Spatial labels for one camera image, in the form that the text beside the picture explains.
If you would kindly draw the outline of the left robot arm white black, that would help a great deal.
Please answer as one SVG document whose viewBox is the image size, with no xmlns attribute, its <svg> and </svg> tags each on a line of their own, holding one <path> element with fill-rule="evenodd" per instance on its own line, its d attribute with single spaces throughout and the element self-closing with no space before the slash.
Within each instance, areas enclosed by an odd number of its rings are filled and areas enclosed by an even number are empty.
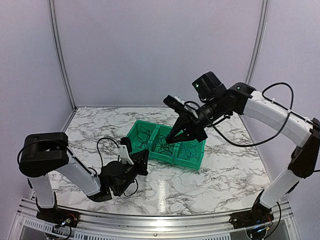
<svg viewBox="0 0 320 240">
<path fill-rule="evenodd" d="M 65 176 L 91 201 L 98 203 L 124 195 L 137 176 L 148 175 L 148 149 L 133 152 L 128 137 L 121 138 L 116 147 L 119 150 L 117 160 L 103 165 L 100 173 L 94 173 L 71 151 L 64 132 L 28 135 L 17 154 L 17 163 L 35 192 L 38 211 L 53 223 L 63 219 L 49 179 L 53 171 Z"/>
</svg>

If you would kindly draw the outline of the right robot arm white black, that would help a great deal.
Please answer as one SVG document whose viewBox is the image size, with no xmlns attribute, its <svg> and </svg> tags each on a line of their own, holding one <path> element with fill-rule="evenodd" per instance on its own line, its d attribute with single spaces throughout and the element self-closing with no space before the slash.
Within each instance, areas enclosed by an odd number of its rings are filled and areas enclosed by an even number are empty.
<svg viewBox="0 0 320 240">
<path fill-rule="evenodd" d="M 230 88 L 209 71 L 197 78 L 192 86 L 198 94 L 202 106 L 194 101 L 184 101 L 178 96 L 164 98 L 163 102 L 173 109 L 178 118 L 166 137 L 169 144 L 207 139 L 205 128 L 215 128 L 218 119 L 225 119 L 236 113 L 264 123 L 276 130 L 276 134 L 255 145 L 269 142 L 283 134 L 295 145 L 286 170 L 263 190 L 256 198 L 247 219 L 258 224 L 277 201 L 290 193 L 302 180 L 310 177 L 316 170 L 320 150 L 320 122 L 318 119 L 303 117 L 275 100 L 267 97 L 264 91 L 243 82 Z"/>
</svg>

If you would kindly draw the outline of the green three-compartment plastic bin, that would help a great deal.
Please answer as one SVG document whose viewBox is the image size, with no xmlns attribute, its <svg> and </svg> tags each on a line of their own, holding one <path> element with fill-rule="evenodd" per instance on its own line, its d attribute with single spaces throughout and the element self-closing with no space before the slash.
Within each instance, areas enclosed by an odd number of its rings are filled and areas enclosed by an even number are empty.
<svg viewBox="0 0 320 240">
<path fill-rule="evenodd" d="M 171 129 L 167 125 L 137 120 L 126 136 L 130 138 L 133 153 L 148 149 L 150 159 L 199 170 L 206 142 L 191 140 L 168 144 L 166 137 Z"/>
</svg>

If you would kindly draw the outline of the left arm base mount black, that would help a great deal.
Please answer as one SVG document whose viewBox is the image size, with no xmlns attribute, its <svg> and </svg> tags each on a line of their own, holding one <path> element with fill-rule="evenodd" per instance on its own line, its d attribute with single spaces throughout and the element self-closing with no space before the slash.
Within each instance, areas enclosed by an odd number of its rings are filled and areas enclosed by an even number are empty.
<svg viewBox="0 0 320 240">
<path fill-rule="evenodd" d="M 36 218 L 56 225 L 61 224 L 67 219 L 70 219 L 68 225 L 72 228 L 75 228 L 78 225 L 80 213 L 78 211 L 67 210 L 63 208 L 59 208 L 58 211 L 53 212 L 51 212 L 49 209 L 45 209 L 43 212 L 38 211 Z"/>
</svg>

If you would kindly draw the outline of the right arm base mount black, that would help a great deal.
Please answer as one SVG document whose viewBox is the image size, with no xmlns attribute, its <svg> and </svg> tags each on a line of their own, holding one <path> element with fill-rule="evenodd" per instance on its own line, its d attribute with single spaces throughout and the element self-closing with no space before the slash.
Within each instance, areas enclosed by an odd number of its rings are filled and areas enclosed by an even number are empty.
<svg viewBox="0 0 320 240">
<path fill-rule="evenodd" d="M 245 210 L 234 212 L 230 215 L 229 223 L 234 229 L 248 228 L 265 223 L 271 223 L 274 215 L 271 210 L 263 212 L 262 210 Z"/>
</svg>

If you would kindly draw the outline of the right aluminium corner post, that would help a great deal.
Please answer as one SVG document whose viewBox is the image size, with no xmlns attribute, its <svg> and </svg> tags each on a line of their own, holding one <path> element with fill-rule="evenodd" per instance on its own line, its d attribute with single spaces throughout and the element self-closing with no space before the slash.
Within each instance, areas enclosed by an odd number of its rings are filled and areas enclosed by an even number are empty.
<svg viewBox="0 0 320 240">
<path fill-rule="evenodd" d="M 250 55 L 249 55 L 249 62 L 247 64 L 244 77 L 238 80 L 239 82 L 243 82 L 247 85 L 250 85 L 253 82 L 254 74 L 258 64 L 258 59 L 259 59 L 263 41 L 264 41 L 265 30 L 267 27 L 267 19 L 269 14 L 269 6 L 270 6 L 269 0 L 258 0 L 257 2 L 259 3 L 259 12 L 258 12 L 257 24 L 255 27 L 253 44 L 252 44 Z"/>
</svg>

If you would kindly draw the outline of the aluminium corner post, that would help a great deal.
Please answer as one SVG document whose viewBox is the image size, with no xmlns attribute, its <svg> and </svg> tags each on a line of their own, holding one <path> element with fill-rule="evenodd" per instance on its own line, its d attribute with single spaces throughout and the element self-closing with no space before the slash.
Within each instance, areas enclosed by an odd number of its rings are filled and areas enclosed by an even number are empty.
<svg viewBox="0 0 320 240">
<path fill-rule="evenodd" d="M 258 64 L 258 59 L 259 59 L 263 41 L 264 41 L 265 30 L 267 27 L 267 19 L 269 14 L 269 6 L 270 6 L 269 0 L 258 0 L 257 2 L 259 3 L 259 12 L 258 12 L 257 24 L 255 27 L 253 44 L 252 44 L 250 55 L 249 55 L 249 62 L 247 64 L 244 77 L 238 80 L 239 82 L 243 82 L 247 85 L 250 85 L 253 82 L 254 74 Z"/>
<path fill-rule="evenodd" d="M 63 49 L 61 45 L 60 33 L 58 28 L 58 19 L 57 19 L 57 11 L 56 11 L 56 4 L 54 0 L 48 0 L 48 10 L 50 16 L 50 24 L 52 29 L 52 38 L 54 41 L 54 47 L 57 56 L 57 62 L 60 70 L 60 74 L 62 77 L 63 86 L 65 88 L 66 96 L 72 111 L 77 110 L 77 106 L 74 100 L 74 96 L 72 93 L 71 84 L 69 81 L 69 76 L 64 60 Z"/>
</svg>

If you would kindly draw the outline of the aluminium front frame rail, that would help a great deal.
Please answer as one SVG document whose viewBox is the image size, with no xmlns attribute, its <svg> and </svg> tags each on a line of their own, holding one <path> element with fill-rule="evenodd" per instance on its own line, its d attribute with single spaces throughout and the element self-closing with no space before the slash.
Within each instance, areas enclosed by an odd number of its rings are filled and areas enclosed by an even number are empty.
<svg viewBox="0 0 320 240">
<path fill-rule="evenodd" d="M 259 226 L 235 229 L 228 212 L 185 215 L 120 215 L 77 209 L 77 226 L 54 228 L 37 219 L 35 201 L 22 199 L 11 228 L 10 240 L 44 240 L 51 235 L 71 240 L 248 240 L 258 229 L 270 240 L 299 240 L 294 216 L 287 201 L 273 209 L 274 220 Z"/>
</svg>

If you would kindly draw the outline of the left aluminium corner post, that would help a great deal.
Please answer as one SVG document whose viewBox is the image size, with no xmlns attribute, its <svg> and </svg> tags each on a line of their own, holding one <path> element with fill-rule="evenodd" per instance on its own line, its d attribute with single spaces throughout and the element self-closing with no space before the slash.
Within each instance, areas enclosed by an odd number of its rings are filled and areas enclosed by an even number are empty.
<svg viewBox="0 0 320 240">
<path fill-rule="evenodd" d="M 72 93 L 71 84 L 69 81 L 69 76 L 64 60 L 63 49 L 61 45 L 60 33 L 58 28 L 58 19 L 57 19 L 57 11 L 56 11 L 56 4 L 54 0 L 48 0 L 48 10 L 50 16 L 50 24 L 52 29 L 52 38 L 54 41 L 54 47 L 57 56 L 57 62 L 60 70 L 60 74 L 62 77 L 63 86 L 65 88 L 66 96 L 72 111 L 77 110 L 77 106 L 74 100 L 74 96 Z"/>
</svg>

